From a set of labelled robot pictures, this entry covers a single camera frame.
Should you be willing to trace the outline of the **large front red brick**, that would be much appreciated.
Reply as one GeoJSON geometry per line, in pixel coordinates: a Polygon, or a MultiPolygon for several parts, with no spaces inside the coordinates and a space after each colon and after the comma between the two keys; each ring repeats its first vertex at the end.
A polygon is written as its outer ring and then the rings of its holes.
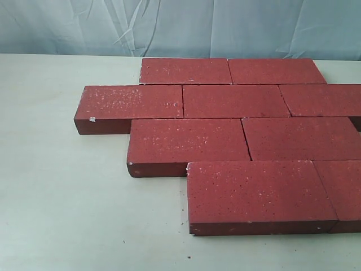
{"type": "Polygon", "coordinates": [[[134,178],[183,177],[195,161],[249,161],[239,119],[140,119],[131,125],[127,169],[134,178]]]}

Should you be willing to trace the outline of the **red brick moved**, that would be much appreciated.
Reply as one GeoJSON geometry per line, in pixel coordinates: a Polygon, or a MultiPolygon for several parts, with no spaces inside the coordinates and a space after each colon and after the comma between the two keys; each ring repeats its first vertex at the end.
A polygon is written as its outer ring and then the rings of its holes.
{"type": "Polygon", "coordinates": [[[277,85],[185,85],[186,119],[289,117],[277,85]]]}

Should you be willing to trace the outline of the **front left base red brick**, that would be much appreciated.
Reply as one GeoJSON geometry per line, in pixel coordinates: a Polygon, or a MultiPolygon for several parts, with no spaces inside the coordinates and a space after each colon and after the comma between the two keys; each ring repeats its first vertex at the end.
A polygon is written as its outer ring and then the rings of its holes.
{"type": "Polygon", "coordinates": [[[311,161],[213,161],[187,166],[195,236],[317,234],[338,217],[311,161]]]}

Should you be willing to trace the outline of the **base red brick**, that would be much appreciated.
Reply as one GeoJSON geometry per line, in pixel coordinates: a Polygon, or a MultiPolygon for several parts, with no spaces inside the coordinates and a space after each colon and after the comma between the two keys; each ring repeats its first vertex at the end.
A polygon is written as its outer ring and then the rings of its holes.
{"type": "Polygon", "coordinates": [[[360,161],[314,161],[338,217],[330,233],[360,232],[360,161]]]}
{"type": "Polygon", "coordinates": [[[338,217],[311,161],[213,161],[187,166],[195,236],[317,234],[338,217]]]}

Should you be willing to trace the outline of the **middle row right red brick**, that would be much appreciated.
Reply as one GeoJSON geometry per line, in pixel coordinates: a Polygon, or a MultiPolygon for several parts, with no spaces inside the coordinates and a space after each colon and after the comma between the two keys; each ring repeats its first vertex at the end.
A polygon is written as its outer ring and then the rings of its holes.
{"type": "Polygon", "coordinates": [[[243,119],[252,160],[360,160],[360,134],[347,117],[243,119]]]}

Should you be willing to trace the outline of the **front right base red brick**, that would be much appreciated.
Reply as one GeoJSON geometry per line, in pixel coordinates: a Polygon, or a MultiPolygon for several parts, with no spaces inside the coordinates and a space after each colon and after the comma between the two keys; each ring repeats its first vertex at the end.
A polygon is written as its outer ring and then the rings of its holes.
{"type": "Polygon", "coordinates": [[[330,233],[360,232],[360,161],[314,161],[338,217],[330,233]]]}

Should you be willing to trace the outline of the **white backdrop cloth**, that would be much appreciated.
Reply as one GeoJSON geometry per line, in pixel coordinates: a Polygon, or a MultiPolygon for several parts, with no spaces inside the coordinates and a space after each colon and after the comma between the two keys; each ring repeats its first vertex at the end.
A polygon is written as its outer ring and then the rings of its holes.
{"type": "Polygon", "coordinates": [[[2,1],[1,52],[360,59],[359,1],[2,1]]]}

